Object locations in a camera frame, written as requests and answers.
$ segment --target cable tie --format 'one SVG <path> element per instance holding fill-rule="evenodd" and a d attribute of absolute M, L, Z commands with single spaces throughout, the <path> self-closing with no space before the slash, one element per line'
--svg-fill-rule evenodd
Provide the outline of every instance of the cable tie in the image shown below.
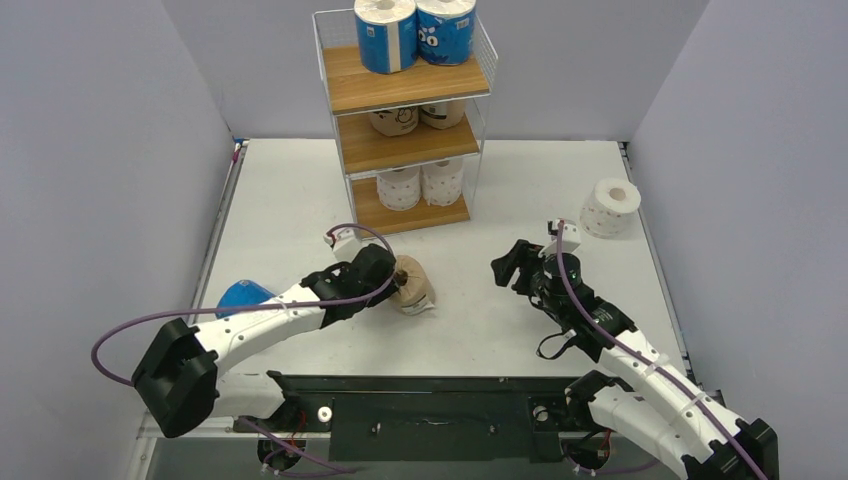
<path fill-rule="evenodd" d="M 685 415 L 686 412 L 690 408 L 694 407 L 697 403 L 702 402 L 704 400 L 704 398 L 706 398 L 706 397 L 707 397 L 706 392 L 698 392 L 698 394 L 695 395 L 695 398 L 693 398 L 692 400 L 689 400 L 689 403 L 684 405 L 683 408 L 680 409 L 679 412 L 677 412 L 677 416 L 680 417 L 680 416 Z"/>
<path fill-rule="evenodd" d="M 333 232 L 327 232 L 324 234 L 324 243 L 330 246 L 330 248 L 336 245 L 336 235 Z"/>
<path fill-rule="evenodd" d="M 657 357 L 657 359 L 654 362 L 651 362 L 651 364 L 648 365 L 648 368 L 651 370 L 651 373 L 653 374 L 654 372 L 657 371 L 658 368 L 662 368 L 662 367 L 666 366 L 668 364 L 668 361 L 669 361 L 668 355 L 661 353 L 660 356 Z"/>
<path fill-rule="evenodd" d="M 288 306 L 288 305 L 286 304 L 286 302 L 283 300 L 283 295 L 280 295 L 280 296 L 279 296 L 279 297 L 277 297 L 277 298 L 279 298 L 280 305 L 282 305 L 282 308 L 280 308 L 280 310 L 282 310 L 282 311 L 283 311 L 283 313 L 288 313 L 289 306 Z"/>

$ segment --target toilet paper packaging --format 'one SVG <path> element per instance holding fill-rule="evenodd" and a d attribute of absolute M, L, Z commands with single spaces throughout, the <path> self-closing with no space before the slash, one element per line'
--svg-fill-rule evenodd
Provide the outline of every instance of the toilet paper packaging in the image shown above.
<path fill-rule="evenodd" d="M 417 0 L 418 54 L 434 65 L 471 57 L 476 0 Z"/>
<path fill-rule="evenodd" d="M 368 119 L 371 126 L 387 137 L 406 135 L 418 126 L 418 107 L 378 110 L 370 112 Z"/>
<path fill-rule="evenodd" d="M 414 0 L 356 0 L 356 34 L 362 65 L 375 73 L 407 69 L 418 59 Z"/>
<path fill-rule="evenodd" d="M 465 100 L 450 100 L 421 105 L 421 121 L 433 128 L 443 130 L 462 121 L 465 116 Z"/>

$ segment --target three-tier shelf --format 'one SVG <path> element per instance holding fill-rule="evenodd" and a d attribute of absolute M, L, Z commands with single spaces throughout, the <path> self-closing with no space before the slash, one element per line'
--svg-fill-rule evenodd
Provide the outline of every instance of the three-tier shelf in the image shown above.
<path fill-rule="evenodd" d="M 486 143 L 486 116 L 494 89 L 498 56 L 480 19 L 474 26 L 474 54 L 456 66 L 430 65 L 423 59 L 402 72 L 368 71 L 359 59 L 353 9 L 313 15 L 321 80 L 333 119 L 336 147 L 353 219 L 391 234 L 471 218 Z M 465 118 L 438 130 L 423 122 L 411 133 L 387 137 L 376 131 L 368 112 L 466 99 Z M 405 211 L 380 203 L 380 172 L 462 158 L 462 196 L 449 206 L 423 200 Z"/>

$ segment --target white table surface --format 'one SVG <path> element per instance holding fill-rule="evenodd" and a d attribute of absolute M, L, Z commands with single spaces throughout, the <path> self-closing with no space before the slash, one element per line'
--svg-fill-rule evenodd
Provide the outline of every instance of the white table surface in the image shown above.
<path fill-rule="evenodd" d="M 596 368 L 573 349 L 559 360 L 535 355 L 559 327 L 507 288 L 489 262 L 519 238 L 546 243 L 547 219 L 577 218 L 595 182 L 627 178 L 614 142 L 489 141 L 472 219 L 392 235 L 396 253 L 424 266 L 438 308 L 400 315 L 388 302 L 320 331 L 281 342 L 234 371 L 301 375 L 581 376 Z M 334 263 L 322 240 L 351 220 L 333 140 L 251 140 L 238 178 L 204 306 L 251 279 L 282 292 Z M 583 235 L 575 252 L 583 279 L 616 304 L 683 368 L 653 258 L 636 221 L 614 240 Z M 559 344 L 552 340 L 545 351 Z"/>

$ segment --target blue toilet paper package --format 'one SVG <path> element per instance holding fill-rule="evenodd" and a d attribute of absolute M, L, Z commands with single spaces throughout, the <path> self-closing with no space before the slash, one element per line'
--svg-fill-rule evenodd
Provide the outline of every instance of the blue toilet paper package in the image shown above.
<path fill-rule="evenodd" d="M 417 0 L 418 54 L 435 65 L 459 65 L 473 51 L 475 0 Z"/>
<path fill-rule="evenodd" d="M 376 73 L 407 69 L 418 59 L 414 0 L 356 0 L 362 65 Z"/>

